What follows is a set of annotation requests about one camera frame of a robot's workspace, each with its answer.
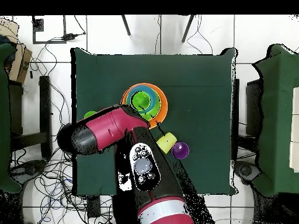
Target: wire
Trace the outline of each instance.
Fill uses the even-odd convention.
[[[22,149],[23,151],[24,151],[24,154],[22,154],[21,156],[19,156],[19,158],[16,160],[16,163],[18,164],[18,165],[20,165],[19,164],[19,160],[20,160],[20,158],[22,158],[25,154],[26,154],[26,149]]]
[[[201,15],[200,15],[200,23],[199,23],[199,18],[198,18],[198,20],[197,20],[197,30],[196,30],[196,32],[194,33],[194,35],[199,31],[200,25],[201,25]],[[192,35],[191,37],[189,37],[189,38],[187,39],[187,43],[188,43],[190,46],[192,46],[193,48],[195,48],[197,51],[199,51],[201,54],[203,54],[202,51],[200,51],[197,47],[195,47],[195,46],[193,46],[193,45],[191,45],[191,44],[189,43],[189,40],[190,40],[194,35]]]
[[[160,19],[160,15],[158,15],[158,25],[159,25],[159,27],[160,27],[159,19]],[[159,33],[158,33],[158,35],[157,35],[157,39],[156,39],[155,55],[156,55],[156,52],[157,52],[157,42],[158,42],[158,37],[159,37],[159,35],[160,35],[160,31],[159,31]]]
[[[213,54],[213,48],[212,48],[212,45],[210,44],[210,42],[208,42],[208,40],[199,32],[199,28],[200,28],[200,25],[201,25],[201,21],[202,21],[202,15],[199,15],[200,16],[200,22],[199,22],[199,18],[198,18],[198,20],[197,20],[197,30],[196,30],[196,32],[195,32],[195,34],[196,33],[198,33],[199,35],[201,35],[202,36],[202,38],[209,44],[209,46],[211,47],[211,54]],[[189,37],[188,39],[187,39],[187,43],[190,45],[190,46],[192,46],[193,48],[195,48],[197,51],[199,51],[201,54],[203,54],[202,53],[202,51],[200,51],[197,47],[195,47],[195,46],[193,46],[193,45],[191,45],[190,43],[189,43],[189,40],[194,36],[194,35],[192,35],[191,37]]]
[[[52,85],[48,81],[48,79],[45,77],[45,75],[47,74],[47,68],[39,59],[39,56],[43,49],[46,49],[49,53],[51,53],[47,49],[47,45],[50,43],[51,40],[49,40],[45,43],[44,47],[40,50],[38,56],[35,59],[31,56],[32,59],[31,59],[30,67],[34,71],[39,71],[40,74],[44,77],[44,79],[50,84],[50,86],[61,95],[61,97],[63,99],[61,109],[59,109],[53,102],[51,102],[60,113],[59,116],[60,116],[60,124],[61,124],[60,129],[61,129],[62,126],[64,125],[62,122],[62,110],[63,110],[64,104],[67,105],[67,101],[66,101],[64,95],[54,85]],[[37,64],[37,61],[40,61],[40,63],[45,67],[46,73],[41,72],[39,65]],[[32,68],[32,63],[34,63],[36,65],[36,69]],[[53,71],[56,64],[57,64],[57,59],[55,57],[55,65],[48,72],[48,76],[51,73],[51,71]],[[68,105],[67,105],[67,110],[68,110],[68,120],[70,122],[70,114],[69,114]],[[72,184],[72,176],[65,173],[66,168],[72,167],[72,162],[71,162],[70,156],[68,156],[68,154],[62,152],[60,159],[52,159],[54,157],[54,155],[57,154],[57,152],[59,150],[60,150],[60,148],[57,148],[52,153],[51,157],[48,159],[47,165],[45,166],[45,171],[41,174],[41,176],[36,177],[34,180],[34,186],[40,193],[42,193],[44,195],[44,198],[42,199],[41,204],[40,204],[41,219],[39,220],[39,222],[37,224],[41,224],[42,222],[50,222],[51,219],[53,220],[53,222],[55,224],[52,210],[60,209],[61,207],[63,207],[66,210],[66,213],[69,212],[70,210],[77,211],[80,219],[85,224],[89,224],[89,220],[86,222],[86,220],[83,219],[83,217],[81,216],[81,213],[80,213],[80,212],[85,212],[85,213],[87,212],[86,204],[84,202],[86,201],[86,199],[88,197],[78,197],[78,196],[72,195],[72,191],[70,188],[71,186],[66,184],[66,182],[69,182]],[[15,158],[15,160],[14,160],[15,163],[20,162],[19,159],[21,157],[19,157],[18,159]],[[48,184],[48,183],[46,183],[44,178],[47,178],[48,182],[49,181],[54,181],[54,182]],[[41,191],[39,189],[39,187],[37,186],[37,184],[36,184],[37,181],[39,181],[40,185],[44,187],[44,192]],[[110,208],[109,208],[109,219],[107,220],[108,224],[111,224],[110,220],[111,220],[111,216],[110,216]]]
[[[252,157],[252,156],[255,156],[255,155],[256,155],[255,153],[251,153],[251,154],[248,154],[248,155],[243,155],[243,156],[241,156],[241,157],[238,157],[237,160],[238,160],[238,159],[249,158],[249,157]]]
[[[76,19],[76,21],[77,21],[77,23],[78,23],[78,25],[79,25],[79,27],[82,29],[82,31],[83,31],[83,34],[86,34],[86,32],[85,32],[85,30],[81,27],[81,25],[80,25],[80,23],[78,22],[78,20],[77,20],[77,18],[76,18],[76,16],[74,15],[74,18]]]

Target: dark green tablecloth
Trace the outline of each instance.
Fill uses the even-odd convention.
[[[223,55],[90,55],[75,49],[77,120],[88,111],[120,103],[123,93],[140,82],[160,87],[168,100],[161,124],[188,144],[182,160],[199,194],[229,194],[230,112],[234,49]],[[151,130],[158,140],[161,132]],[[168,161],[172,155],[167,154]],[[79,195],[116,192],[113,148],[77,157]]]
[[[0,190],[17,193],[21,186],[8,176],[11,156],[11,113],[9,106],[8,75],[4,68],[5,59],[15,52],[8,44],[0,44]]]
[[[265,197],[278,193],[299,193],[299,173],[290,168],[293,89],[299,87],[299,55],[275,44],[267,57],[257,62],[263,79],[262,129],[256,162],[263,172],[253,185]]]

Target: chair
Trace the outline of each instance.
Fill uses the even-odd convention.
[[[196,15],[190,15],[189,21],[187,23],[187,26],[186,26],[186,29],[185,29],[185,32],[184,32],[184,35],[183,35],[183,38],[182,38],[183,43],[186,40],[187,34],[189,32],[189,29],[190,29],[190,26],[191,26],[191,23],[192,23],[192,20],[195,16]],[[123,18],[123,22],[124,22],[124,26],[127,30],[127,34],[130,36],[131,32],[130,32],[130,29],[128,28],[127,19],[126,19],[125,15],[121,15],[121,17]],[[161,27],[162,27],[162,15],[160,15],[160,33],[161,33]]]

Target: floor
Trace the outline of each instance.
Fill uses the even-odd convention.
[[[127,35],[121,16],[76,16],[86,35],[78,36],[75,40],[68,41],[67,44],[50,44],[47,46],[57,58],[45,49],[41,52],[39,59],[44,62],[44,66],[49,71],[55,68],[50,74],[50,80],[65,96],[67,104],[71,107],[71,47],[80,47],[93,54],[155,54],[155,44],[157,41],[157,54],[159,54],[160,42],[157,35],[159,33],[158,15],[126,15],[131,36]],[[32,17],[31,16],[5,16],[9,20],[19,24],[18,38],[33,52],[32,57],[36,58],[43,44],[33,44],[32,42]],[[36,16],[36,19],[44,19],[44,32],[36,34],[37,41],[47,41],[53,37],[63,35],[62,16]],[[246,98],[245,86],[247,82],[259,78],[257,71],[251,63],[263,59],[266,56],[268,46],[275,43],[283,43],[289,49],[295,51],[299,46],[299,17],[294,15],[197,15],[187,35],[187,39],[195,34],[198,21],[200,22],[199,33],[195,34],[189,43],[182,43],[183,32],[186,28],[188,16],[163,15],[162,16],[162,54],[203,54],[219,55],[223,49],[235,47],[238,50],[236,75],[240,79],[239,92],[239,122],[246,124]],[[67,33],[82,33],[81,28],[74,16],[66,16]],[[39,63],[41,72],[46,71],[45,67]],[[27,75],[23,85],[25,93],[23,95],[23,132],[24,134],[39,131],[39,88],[38,81],[40,72],[36,70],[36,65],[32,64],[33,78]],[[62,106],[62,97],[55,92],[52,93],[52,101],[59,108]],[[59,112],[52,107],[53,135],[60,127]],[[67,108],[62,110],[63,123],[68,122]],[[246,126],[239,125],[239,133],[245,134]],[[41,158],[39,145],[26,149],[26,156],[20,161]],[[16,153],[18,158],[23,153],[22,150]],[[246,154],[240,150],[239,156]],[[53,159],[60,159],[61,153],[57,152]],[[66,172],[71,176],[71,169]],[[238,189],[238,193],[229,195],[205,195],[206,205],[211,212],[216,224],[252,224],[253,218],[253,195],[248,186],[241,183],[237,176],[231,172],[231,182]],[[43,181],[36,180],[36,186],[32,180],[26,187],[23,202],[25,220],[36,224],[41,217],[40,205],[45,212],[47,202],[44,199],[45,188]],[[50,185],[48,190],[55,189],[53,182],[45,180]],[[107,201],[109,196],[102,196],[103,201]],[[108,211],[111,201],[102,205],[103,210]],[[64,209],[57,205],[55,209],[47,214],[41,224],[57,224],[65,214]],[[101,219],[90,219],[92,224]],[[58,224],[84,224],[76,211],[69,211],[65,214],[64,222]]]

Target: black table leg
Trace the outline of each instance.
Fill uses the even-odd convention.
[[[121,15],[121,17],[123,18],[123,21],[124,21],[124,26],[126,27],[127,34],[130,36],[130,35],[131,35],[131,33],[130,33],[130,29],[128,28],[127,19],[126,19],[125,15]]]
[[[189,18],[189,21],[188,21],[188,24],[187,24],[187,27],[186,27],[186,30],[185,30],[185,33],[184,33],[184,36],[183,36],[183,39],[182,39],[182,42],[183,42],[183,43],[184,43],[185,40],[186,40],[188,31],[189,31],[190,26],[191,26],[191,23],[192,23],[192,20],[193,20],[193,18],[194,18],[195,16],[196,16],[196,15],[190,15],[190,18]]]

